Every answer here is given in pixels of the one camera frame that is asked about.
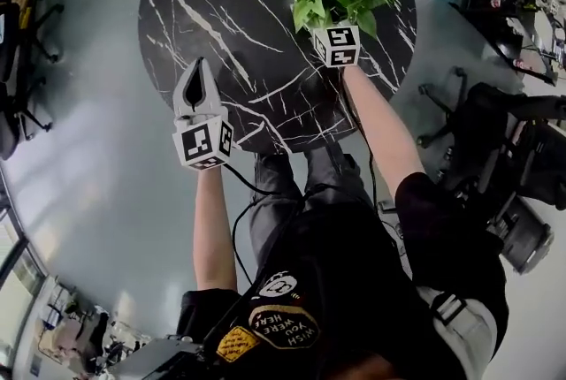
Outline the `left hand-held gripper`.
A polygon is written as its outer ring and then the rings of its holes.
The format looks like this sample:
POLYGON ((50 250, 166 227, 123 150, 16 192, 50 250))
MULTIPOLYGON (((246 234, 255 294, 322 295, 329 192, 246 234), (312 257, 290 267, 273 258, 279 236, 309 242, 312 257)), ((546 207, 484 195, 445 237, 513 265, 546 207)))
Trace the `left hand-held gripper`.
POLYGON ((233 145, 233 127, 228 116, 194 115, 220 113, 217 81, 207 59, 198 57, 183 72, 172 101, 177 116, 172 138, 181 165, 205 171, 228 164, 233 145))

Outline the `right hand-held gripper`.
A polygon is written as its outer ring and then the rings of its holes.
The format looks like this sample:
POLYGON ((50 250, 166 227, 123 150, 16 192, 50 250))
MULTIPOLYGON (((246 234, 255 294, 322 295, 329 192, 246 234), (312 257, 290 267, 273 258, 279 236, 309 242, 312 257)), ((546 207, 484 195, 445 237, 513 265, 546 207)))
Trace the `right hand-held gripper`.
POLYGON ((358 26, 339 25, 311 31, 313 48, 327 68, 356 65, 360 54, 358 26))

